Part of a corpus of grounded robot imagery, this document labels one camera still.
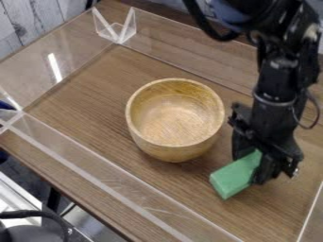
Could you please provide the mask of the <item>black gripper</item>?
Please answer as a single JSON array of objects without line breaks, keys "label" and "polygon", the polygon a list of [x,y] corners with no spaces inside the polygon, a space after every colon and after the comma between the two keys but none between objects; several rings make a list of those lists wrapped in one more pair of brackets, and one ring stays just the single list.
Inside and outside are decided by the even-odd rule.
[{"label": "black gripper", "polygon": [[304,153],[295,141],[293,131],[304,110],[304,95],[289,102],[273,103],[253,96],[252,106],[233,102],[228,124],[232,131],[232,158],[239,160],[255,150],[263,155],[251,181],[263,185],[281,172],[293,176]]}]

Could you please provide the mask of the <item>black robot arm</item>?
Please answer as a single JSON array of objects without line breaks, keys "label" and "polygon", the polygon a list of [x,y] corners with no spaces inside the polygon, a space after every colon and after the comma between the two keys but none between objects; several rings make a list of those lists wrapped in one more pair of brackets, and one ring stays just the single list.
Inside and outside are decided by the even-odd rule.
[{"label": "black robot arm", "polygon": [[296,128],[308,103],[315,103],[309,87],[317,82],[317,49],[321,37],[319,15],[307,0],[209,0],[216,19],[228,28],[219,33],[196,2],[182,0],[200,30],[219,42],[245,36],[257,48],[259,78],[253,102],[232,104],[228,124],[232,156],[260,152],[251,181],[263,184],[280,174],[293,176],[304,159],[296,144]]}]

